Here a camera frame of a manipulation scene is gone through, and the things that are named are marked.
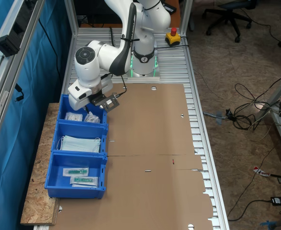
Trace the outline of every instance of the brown cardboard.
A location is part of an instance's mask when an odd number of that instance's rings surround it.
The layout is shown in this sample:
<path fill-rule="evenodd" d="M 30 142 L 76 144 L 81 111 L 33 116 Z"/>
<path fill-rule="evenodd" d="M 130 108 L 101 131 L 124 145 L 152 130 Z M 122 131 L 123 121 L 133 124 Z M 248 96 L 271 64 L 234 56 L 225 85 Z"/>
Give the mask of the brown cardboard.
<path fill-rule="evenodd" d="M 49 229 L 187 230 L 193 224 L 195 230 L 212 230 L 208 218 L 213 216 L 213 207 L 203 194 L 202 174 L 185 170 L 186 165 L 176 158 L 109 157 L 104 197 L 60 199 L 63 210 Z"/>
<path fill-rule="evenodd" d="M 126 86 L 127 93 L 118 99 L 120 105 L 108 113 L 108 138 L 114 140 L 108 143 L 108 155 L 194 155 L 183 85 Z M 114 84 L 111 90 L 123 91 L 123 84 Z M 202 167 L 200 158 L 195 167 Z"/>
<path fill-rule="evenodd" d="M 115 84 L 112 92 L 123 92 Z M 60 199 L 50 230 L 212 230 L 213 207 L 194 155 L 182 85 L 127 84 L 108 113 L 106 192 Z"/>

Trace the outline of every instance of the blue bin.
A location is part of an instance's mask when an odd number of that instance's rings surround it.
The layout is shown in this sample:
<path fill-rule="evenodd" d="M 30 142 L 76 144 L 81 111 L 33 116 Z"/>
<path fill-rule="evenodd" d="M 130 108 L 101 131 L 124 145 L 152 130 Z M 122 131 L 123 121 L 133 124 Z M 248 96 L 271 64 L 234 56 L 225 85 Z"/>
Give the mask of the blue bin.
<path fill-rule="evenodd" d="M 48 190 L 49 197 L 101 199 L 106 191 L 104 184 L 106 162 L 105 156 L 53 151 L 45 179 L 45 189 Z M 89 167 L 88 175 L 99 178 L 97 188 L 72 187 L 70 177 L 63 176 L 64 168 L 82 167 Z"/>
<path fill-rule="evenodd" d="M 84 124 L 82 122 L 71 123 L 67 121 L 57 121 L 54 131 L 53 143 L 51 151 L 59 150 L 61 145 L 61 138 L 63 136 L 70 136 L 73 138 L 83 139 L 101 139 L 100 151 L 96 152 L 78 152 L 79 154 L 90 153 L 90 154 L 101 154 L 106 156 L 106 135 L 108 127 L 100 125 Z"/>
<path fill-rule="evenodd" d="M 61 98 L 60 98 L 57 120 L 58 121 L 62 120 L 62 121 L 67 121 L 67 122 L 79 122 L 79 123 L 81 123 L 80 121 L 65 120 L 66 113 L 71 112 L 71 113 L 76 113 L 76 114 L 83 114 L 82 122 L 85 123 L 85 124 L 95 124 L 95 125 L 108 126 L 108 124 L 107 124 L 107 112 L 104 109 L 100 109 L 99 106 L 94 106 L 93 104 L 88 104 L 87 108 L 89 109 L 89 111 L 92 112 L 92 114 L 99 117 L 100 123 L 85 122 L 84 119 L 87 115 L 87 112 L 83 108 L 81 108 L 77 111 L 73 110 L 71 108 L 70 104 L 69 104 L 69 96 L 66 95 L 66 94 L 62 94 Z"/>

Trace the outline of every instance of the aluminum profile table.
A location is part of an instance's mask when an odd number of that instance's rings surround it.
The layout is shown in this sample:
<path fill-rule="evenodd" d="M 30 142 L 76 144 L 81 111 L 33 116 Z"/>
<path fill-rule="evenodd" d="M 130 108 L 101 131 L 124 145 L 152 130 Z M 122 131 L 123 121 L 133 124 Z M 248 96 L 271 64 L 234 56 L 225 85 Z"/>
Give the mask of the aluminum profile table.
<path fill-rule="evenodd" d="M 120 45 L 121 28 L 113 28 L 113 38 L 116 47 Z M 154 33 L 155 41 L 158 47 L 168 46 L 165 41 L 165 32 Z M 72 48 L 68 57 L 66 74 L 62 93 L 68 93 L 68 87 L 77 79 L 74 54 L 78 48 L 85 46 L 89 41 L 98 40 L 111 44 L 111 33 L 109 28 L 79 28 L 78 35 L 72 39 Z M 160 80 L 156 82 L 148 80 L 136 80 L 135 83 L 154 83 L 154 84 L 183 84 L 186 95 L 186 104 L 192 132 L 192 139 L 196 155 L 201 156 L 203 170 L 199 170 L 203 175 L 205 193 L 212 201 L 214 215 L 212 221 L 214 229 L 228 230 L 225 207 L 221 195 L 217 173 L 214 165 L 211 147 L 209 144 L 202 109 L 199 101 L 199 95 L 196 88 L 189 50 L 186 46 L 171 49 L 158 50 Z M 108 73 L 101 69 L 101 76 Z M 113 83 L 122 83 L 121 77 L 113 76 Z"/>

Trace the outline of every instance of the green syringe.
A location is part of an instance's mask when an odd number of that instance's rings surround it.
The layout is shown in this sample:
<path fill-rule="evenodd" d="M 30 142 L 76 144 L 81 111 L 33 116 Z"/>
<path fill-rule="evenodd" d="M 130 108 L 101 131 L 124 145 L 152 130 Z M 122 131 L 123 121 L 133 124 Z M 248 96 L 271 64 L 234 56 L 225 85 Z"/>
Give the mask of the green syringe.
<path fill-rule="evenodd" d="M 78 169 L 78 170 L 69 170 L 69 174 L 86 174 L 87 170 L 86 169 Z"/>
<path fill-rule="evenodd" d="M 93 178 L 81 178 L 81 177 L 75 177 L 74 182 L 93 182 Z"/>

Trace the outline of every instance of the medical package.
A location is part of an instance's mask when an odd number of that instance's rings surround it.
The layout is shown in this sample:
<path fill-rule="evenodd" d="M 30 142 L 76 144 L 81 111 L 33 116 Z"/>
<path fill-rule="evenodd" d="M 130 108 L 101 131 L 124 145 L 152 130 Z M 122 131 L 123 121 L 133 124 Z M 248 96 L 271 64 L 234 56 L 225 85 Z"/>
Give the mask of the medical package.
<path fill-rule="evenodd" d="M 68 113 L 66 113 L 65 120 L 82 121 L 83 114 L 74 114 L 74 113 L 68 112 Z"/>
<path fill-rule="evenodd" d="M 88 176 L 89 168 L 64 168 L 63 176 Z"/>
<path fill-rule="evenodd" d="M 93 185 L 84 185 L 84 184 L 72 184 L 72 187 L 97 188 L 97 186 L 93 186 Z"/>
<path fill-rule="evenodd" d="M 101 139 L 81 139 L 73 138 L 70 136 L 62 137 L 58 143 L 61 141 L 60 150 L 66 151 L 78 151 L 78 152 L 99 152 Z"/>
<path fill-rule="evenodd" d="M 98 177 L 95 176 L 71 176 L 70 184 L 86 184 L 98 186 Z"/>
<path fill-rule="evenodd" d="M 96 115 L 93 115 L 92 112 L 89 112 L 89 113 L 86 115 L 84 121 L 86 121 L 86 122 L 91 122 L 91 123 L 100 123 L 99 117 L 96 116 Z"/>

